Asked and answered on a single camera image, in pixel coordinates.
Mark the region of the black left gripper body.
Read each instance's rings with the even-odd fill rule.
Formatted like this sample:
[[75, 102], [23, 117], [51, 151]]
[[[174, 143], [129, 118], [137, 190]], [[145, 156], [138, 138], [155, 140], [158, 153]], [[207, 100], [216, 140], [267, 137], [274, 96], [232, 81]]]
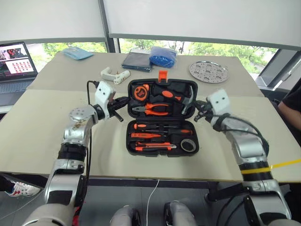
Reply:
[[113, 113], [116, 110], [117, 105], [119, 104], [119, 99], [113, 99], [108, 103], [108, 111], [109, 113]]

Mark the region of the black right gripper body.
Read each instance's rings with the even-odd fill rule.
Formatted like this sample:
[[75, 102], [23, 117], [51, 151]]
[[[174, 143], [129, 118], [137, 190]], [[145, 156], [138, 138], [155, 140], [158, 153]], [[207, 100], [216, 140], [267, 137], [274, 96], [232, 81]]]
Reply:
[[201, 101], [200, 114], [201, 117], [212, 118], [212, 105], [210, 102]]

